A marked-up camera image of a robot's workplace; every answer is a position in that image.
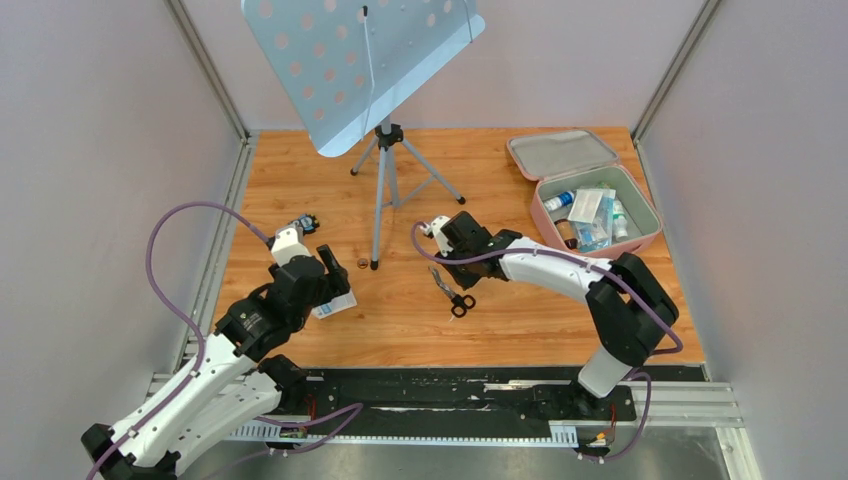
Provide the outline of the white blue gauze packet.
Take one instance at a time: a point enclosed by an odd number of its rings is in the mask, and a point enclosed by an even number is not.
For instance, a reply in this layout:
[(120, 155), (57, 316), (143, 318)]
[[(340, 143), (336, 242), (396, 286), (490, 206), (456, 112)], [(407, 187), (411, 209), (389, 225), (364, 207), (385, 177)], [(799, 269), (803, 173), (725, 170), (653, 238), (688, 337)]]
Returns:
[(311, 314), (318, 319), (324, 319), (342, 311), (351, 309), (357, 306), (357, 300), (353, 291), (333, 298), (330, 302), (316, 306), (312, 309)]

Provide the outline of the black handled scissors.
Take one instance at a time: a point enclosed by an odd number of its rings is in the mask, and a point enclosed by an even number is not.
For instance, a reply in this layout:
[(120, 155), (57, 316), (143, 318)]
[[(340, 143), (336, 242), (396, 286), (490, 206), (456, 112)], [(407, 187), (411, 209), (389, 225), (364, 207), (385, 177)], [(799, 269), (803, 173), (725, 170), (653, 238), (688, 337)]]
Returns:
[(428, 268), (431, 273), (434, 282), (437, 287), (442, 291), (442, 293), (450, 300), (451, 302), (451, 315), (453, 318), (462, 318), (464, 317), (470, 310), (474, 309), (476, 306), (476, 300), (471, 295), (461, 295), (454, 291), (447, 283), (445, 283), (440, 273), (433, 266)]

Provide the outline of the brown medicine bottle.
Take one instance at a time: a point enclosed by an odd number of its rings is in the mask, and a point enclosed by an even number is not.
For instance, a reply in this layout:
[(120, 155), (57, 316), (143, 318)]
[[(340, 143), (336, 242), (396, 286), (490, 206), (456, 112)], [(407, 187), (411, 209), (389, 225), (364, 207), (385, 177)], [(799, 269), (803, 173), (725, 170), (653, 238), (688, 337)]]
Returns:
[(559, 219), (554, 222), (554, 225), (565, 247), (569, 250), (577, 251), (579, 242), (571, 223), (567, 219)]

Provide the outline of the white blue bottle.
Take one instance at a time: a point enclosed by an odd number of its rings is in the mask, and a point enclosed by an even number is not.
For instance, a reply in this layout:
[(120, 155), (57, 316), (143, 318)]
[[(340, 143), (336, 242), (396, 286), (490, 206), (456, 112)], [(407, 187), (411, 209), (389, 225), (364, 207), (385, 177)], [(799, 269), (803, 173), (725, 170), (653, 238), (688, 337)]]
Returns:
[(542, 202), (544, 209), (552, 213), (562, 208), (570, 207), (575, 201), (575, 191), (564, 191)]

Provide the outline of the pink medicine kit case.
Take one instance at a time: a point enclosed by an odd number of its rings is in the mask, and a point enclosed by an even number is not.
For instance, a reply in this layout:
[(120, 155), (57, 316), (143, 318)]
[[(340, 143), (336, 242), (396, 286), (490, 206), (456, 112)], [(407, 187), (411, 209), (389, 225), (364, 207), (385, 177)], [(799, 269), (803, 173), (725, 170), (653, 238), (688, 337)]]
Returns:
[(535, 183), (531, 216), (545, 243), (615, 258), (650, 246), (663, 223), (619, 154), (585, 129), (514, 137), (506, 148)]

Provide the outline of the large blue cotton packet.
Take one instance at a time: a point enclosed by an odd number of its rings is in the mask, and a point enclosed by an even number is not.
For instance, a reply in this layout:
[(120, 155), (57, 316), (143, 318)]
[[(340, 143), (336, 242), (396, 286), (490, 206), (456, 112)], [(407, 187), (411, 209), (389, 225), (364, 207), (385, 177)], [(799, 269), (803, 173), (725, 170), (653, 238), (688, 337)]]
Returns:
[(613, 202), (616, 191), (614, 189), (605, 190), (606, 195), (592, 223), (570, 221), (579, 242), (578, 250), (580, 252), (592, 252), (607, 248), (612, 244)]

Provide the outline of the white green medicine bottle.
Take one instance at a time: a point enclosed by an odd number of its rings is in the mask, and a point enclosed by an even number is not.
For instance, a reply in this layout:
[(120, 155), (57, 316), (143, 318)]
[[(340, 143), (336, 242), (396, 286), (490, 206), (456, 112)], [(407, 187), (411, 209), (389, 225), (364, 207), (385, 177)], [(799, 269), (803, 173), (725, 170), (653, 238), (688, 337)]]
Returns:
[(616, 242), (629, 238), (628, 226), (628, 218), (623, 203), (619, 199), (615, 199), (613, 202), (612, 231), (613, 239)]

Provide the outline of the white pad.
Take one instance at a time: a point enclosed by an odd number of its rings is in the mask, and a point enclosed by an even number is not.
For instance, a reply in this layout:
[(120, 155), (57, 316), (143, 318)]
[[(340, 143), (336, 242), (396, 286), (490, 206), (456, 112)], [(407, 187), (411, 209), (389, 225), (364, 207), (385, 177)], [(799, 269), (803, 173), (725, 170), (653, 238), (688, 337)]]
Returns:
[(590, 188), (578, 189), (575, 192), (575, 201), (571, 205), (567, 219), (571, 222), (592, 223), (606, 195), (606, 190)]

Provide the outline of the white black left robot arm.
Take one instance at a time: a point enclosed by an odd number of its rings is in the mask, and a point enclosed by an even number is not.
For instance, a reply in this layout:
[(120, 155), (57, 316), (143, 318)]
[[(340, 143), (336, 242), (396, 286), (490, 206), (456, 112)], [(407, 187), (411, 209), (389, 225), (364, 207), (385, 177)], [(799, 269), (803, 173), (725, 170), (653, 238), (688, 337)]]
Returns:
[(82, 435), (90, 478), (175, 479), (250, 419), (304, 405), (305, 372), (269, 353), (302, 330), (314, 308), (350, 293), (348, 272), (328, 245), (269, 272), (271, 282), (234, 302), (194, 359), (153, 397)]

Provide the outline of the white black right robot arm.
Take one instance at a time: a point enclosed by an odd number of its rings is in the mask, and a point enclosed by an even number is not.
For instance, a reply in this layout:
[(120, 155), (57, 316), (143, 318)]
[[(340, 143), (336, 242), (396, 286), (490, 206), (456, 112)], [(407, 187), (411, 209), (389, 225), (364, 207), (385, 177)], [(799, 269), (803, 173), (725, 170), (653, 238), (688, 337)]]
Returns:
[(484, 278), (530, 284), (584, 303), (600, 341), (577, 376), (571, 403), (596, 417), (611, 403), (611, 391), (653, 355), (660, 342), (682, 348), (672, 327), (679, 309), (638, 256), (593, 258), (545, 246), (519, 232), (495, 234), (467, 211), (438, 216), (421, 228), (435, 241), (436, 259), (463, 289)]

